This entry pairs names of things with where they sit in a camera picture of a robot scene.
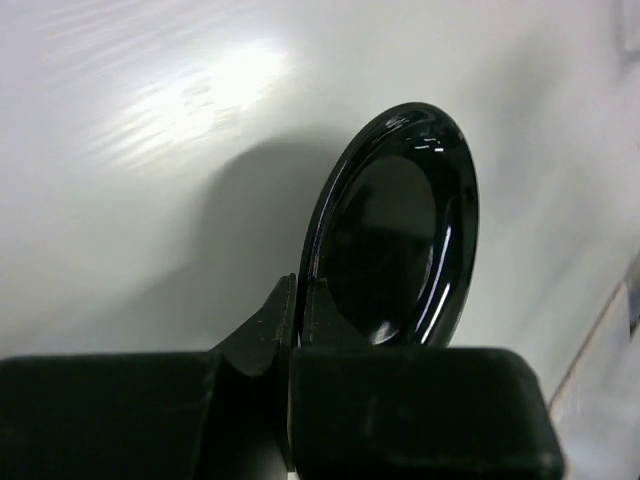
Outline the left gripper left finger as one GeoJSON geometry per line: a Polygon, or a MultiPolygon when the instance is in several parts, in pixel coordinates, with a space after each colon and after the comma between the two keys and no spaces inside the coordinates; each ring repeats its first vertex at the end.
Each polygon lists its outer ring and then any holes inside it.
{"type": "Polygon", "coordinates": [[[285,477],[295,298],[295,277],[281,278],[206,351],[4,359],[2,477],[285,477]]]}

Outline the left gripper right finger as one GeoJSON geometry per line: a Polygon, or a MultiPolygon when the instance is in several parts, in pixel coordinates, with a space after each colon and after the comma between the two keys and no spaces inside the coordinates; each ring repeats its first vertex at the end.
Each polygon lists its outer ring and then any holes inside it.
{"type": "Polygon", "coordinates": [[[291,356],[290,445],[302,479],[560,479],[538,378],[501,348],[369,344],[310,286],[291,356]]]}

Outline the small black plate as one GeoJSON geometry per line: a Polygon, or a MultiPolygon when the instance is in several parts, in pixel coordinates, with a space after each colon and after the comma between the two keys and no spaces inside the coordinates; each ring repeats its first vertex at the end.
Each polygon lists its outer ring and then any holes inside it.
{"type": "Polygon", "coordinates": [[[460,127],[424,102],[385,110],[348,144],[311,215],[296,299],[301,342],[448,345],[478,237],[479,188],[460,127]]]}

